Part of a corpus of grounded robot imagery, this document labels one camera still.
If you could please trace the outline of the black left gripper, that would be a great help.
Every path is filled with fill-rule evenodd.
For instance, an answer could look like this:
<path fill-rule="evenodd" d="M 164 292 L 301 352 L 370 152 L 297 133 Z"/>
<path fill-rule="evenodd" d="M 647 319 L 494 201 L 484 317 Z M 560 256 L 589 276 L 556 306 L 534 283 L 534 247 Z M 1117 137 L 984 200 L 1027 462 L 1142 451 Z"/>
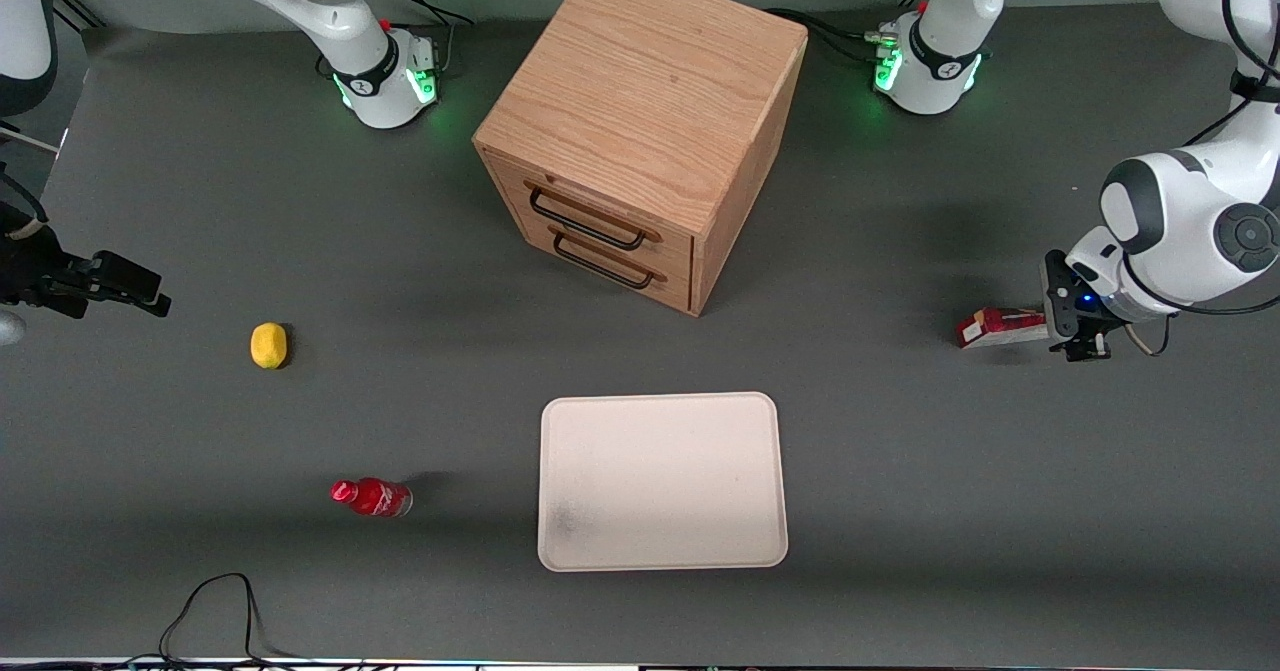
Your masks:
<path fill-rule="evenodd" d="M 1048 251 L 1041 263 L 1044 316 L 1050 351 L 1060 351 L 1070 364 L 1112 357 L 1106 336 L 1130 321 L 1112 307 L 1112 278 L 1087 261 L 1071 261 L 1061 250 Z"/>

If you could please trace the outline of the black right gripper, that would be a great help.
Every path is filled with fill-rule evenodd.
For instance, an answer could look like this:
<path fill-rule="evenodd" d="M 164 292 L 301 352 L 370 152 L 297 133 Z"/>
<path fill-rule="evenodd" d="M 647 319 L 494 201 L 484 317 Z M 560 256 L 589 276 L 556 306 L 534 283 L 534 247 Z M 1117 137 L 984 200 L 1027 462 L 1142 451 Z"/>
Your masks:
<path fill-rule="evenodd" d="M 83 291 L 84 257 L 64 251 L 50 225 L 1 205 L 1 301 L 84 318 L 91 302 L 113 302 L 166 318 L 172 298 L 159 295 L 161 277 L 110 251 L 91 257 L 88 275 L 104 288 Z"/>

